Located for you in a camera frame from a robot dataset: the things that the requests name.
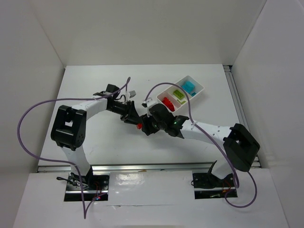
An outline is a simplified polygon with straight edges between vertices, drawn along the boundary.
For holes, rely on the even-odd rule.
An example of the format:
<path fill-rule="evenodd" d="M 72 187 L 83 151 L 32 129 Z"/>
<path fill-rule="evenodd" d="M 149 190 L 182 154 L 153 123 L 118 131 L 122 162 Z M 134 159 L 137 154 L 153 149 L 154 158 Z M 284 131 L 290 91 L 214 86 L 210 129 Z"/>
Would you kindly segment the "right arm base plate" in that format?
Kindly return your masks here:
<path fill-rule="evenodd" d="M 211 173 L 197 172 L 192 174 L 191 185 L 194 187 L 194 197 L 200 199 L 220 199 L 227 194 L 228 198 L 237 198 L 238 194 L 233 182 L 233 175 L 229 174 L 221 180 Z"/>

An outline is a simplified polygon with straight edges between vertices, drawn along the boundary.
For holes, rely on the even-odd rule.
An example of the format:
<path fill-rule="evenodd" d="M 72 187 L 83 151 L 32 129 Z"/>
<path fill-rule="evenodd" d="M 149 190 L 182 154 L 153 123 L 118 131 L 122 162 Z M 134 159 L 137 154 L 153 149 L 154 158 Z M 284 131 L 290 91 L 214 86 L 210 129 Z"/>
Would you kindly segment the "long red lego brick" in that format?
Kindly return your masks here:
<path fill-rule="evenodd" d="M 169 100 L 169 98 L 164 97 L 163 100 L 162 100 L 162 103 L 163 103 L 171 112 L 174 112 L 174 111 L 175 111 L 174 105 L 173 105 L 173 103 Z"/>

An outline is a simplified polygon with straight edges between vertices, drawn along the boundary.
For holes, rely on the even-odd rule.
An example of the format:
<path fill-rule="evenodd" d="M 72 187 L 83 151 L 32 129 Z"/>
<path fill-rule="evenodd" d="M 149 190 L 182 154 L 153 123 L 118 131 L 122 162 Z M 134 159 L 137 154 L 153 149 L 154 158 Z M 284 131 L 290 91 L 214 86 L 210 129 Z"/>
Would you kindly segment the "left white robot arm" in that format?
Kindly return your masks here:
<path fill-rule="evenodd" d="M 82 181 L 89 186 L 93 183 L 93 169 L 86 159 L 83 143 L 86 136 L 86 122 L 94 115 L 110 111 L 120 115 L 120 120 L 127 124 L 140 124 L 140 117 L 135 104 L 130 101 L 136 95 L 134 90 L 122 94 L 120 89 L 108 84 L 106 90 L 93 94 L 93 99 L 74 106 L 61 105 L 51 131 L 51 139 L 56 142 L 67 160 L 72 163 L 71 176 L 73 181 Z"/>

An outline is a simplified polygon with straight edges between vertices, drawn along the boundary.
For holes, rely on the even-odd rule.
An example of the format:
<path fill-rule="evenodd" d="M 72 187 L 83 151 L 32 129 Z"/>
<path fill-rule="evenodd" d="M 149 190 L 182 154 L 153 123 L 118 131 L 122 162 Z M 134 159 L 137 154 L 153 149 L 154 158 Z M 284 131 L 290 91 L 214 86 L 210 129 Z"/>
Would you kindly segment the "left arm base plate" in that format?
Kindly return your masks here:
<path fill-rule="evenodd" d="M 80 182 L 73 180 L 71 174 L 67 178 L 57 177 L 58 181 L 66 182 L 66 190 L 64 201 L 76 202 L 82 201 Z M 96 201 L 108 201 L 108 188 L 109 188 L 110 175 L 96 175 L 93 177 L 93 182 L 89 185 L 84 184 L 84 200 L 91 201 L 94 197 Z"/>

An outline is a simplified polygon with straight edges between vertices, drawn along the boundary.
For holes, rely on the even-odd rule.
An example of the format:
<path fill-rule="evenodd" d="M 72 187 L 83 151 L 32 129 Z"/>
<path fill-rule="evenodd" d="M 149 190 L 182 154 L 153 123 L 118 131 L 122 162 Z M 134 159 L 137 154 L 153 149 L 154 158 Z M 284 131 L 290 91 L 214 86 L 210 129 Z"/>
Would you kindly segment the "long green lego brick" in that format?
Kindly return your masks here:
<path fill-rule="evenodd" d="M 182 100 L 185 95 L 183 92 L 181 92 L 180 90 L 176 89 L 175 91 L 173 91 L 172 93 L 175 97 L 177 97 L 179 100 Z"/>

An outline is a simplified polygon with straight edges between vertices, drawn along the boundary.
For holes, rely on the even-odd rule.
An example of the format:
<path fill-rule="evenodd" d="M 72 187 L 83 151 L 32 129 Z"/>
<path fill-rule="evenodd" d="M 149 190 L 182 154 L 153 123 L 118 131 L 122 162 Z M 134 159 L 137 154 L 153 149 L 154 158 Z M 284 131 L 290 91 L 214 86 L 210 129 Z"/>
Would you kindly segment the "curved teal lego brick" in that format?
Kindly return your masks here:
<path fill-rule="evenodd" d="M 185 83 L 181 87 L 190 95 L 193 93 L 192 91 L 195 89 L 195 85 L 191 81 L 185 81 Z"/>

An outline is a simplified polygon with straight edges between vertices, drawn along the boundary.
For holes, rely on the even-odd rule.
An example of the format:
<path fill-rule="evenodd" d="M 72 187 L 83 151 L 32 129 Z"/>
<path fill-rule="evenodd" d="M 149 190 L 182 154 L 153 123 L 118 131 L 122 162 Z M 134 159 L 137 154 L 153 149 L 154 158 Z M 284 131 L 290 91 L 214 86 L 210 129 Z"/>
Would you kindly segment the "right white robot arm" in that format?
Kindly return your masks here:
<path fill-rule="evenodd" d="M 248 172 L 260 150 L 253 135 L 241 124 L 232 127 L 216 126 L 194 121 L 191 116 L 174 116 L 163 104 L 145 101 L 147 113 L 142 118 L 142 131 L 151 135 L 159 130 L 172 137 L 194 139 L 215 145 L 224 157 L 224 162 L 214 163 L 210 173 L 222 180 L 229 174 L 239 187 L 236 171 Z"/>

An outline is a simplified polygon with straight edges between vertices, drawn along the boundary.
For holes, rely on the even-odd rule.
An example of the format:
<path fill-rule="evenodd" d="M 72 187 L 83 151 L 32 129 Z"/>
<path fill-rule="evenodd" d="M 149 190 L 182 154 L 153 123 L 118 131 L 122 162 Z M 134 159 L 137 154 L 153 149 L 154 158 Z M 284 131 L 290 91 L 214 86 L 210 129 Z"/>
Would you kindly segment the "green red curved lego stack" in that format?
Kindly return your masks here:
<path fill-rule="evenodd" d="M 141 123 L 137 124 L 137 129 L 142 129 L 143 125 Z"/>

